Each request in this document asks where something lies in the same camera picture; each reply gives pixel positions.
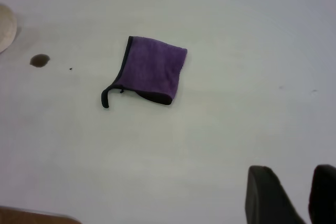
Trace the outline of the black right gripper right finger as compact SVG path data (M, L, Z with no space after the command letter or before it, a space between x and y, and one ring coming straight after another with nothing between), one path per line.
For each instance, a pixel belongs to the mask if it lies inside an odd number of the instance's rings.
M335 167L315 168L308 209L311 223L335 223Z

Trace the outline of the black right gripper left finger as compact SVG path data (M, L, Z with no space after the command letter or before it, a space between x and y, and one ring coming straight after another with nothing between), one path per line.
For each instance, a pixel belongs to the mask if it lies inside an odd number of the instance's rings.
M277 175L266 166L248 170L245 214L248 224L304 223Z

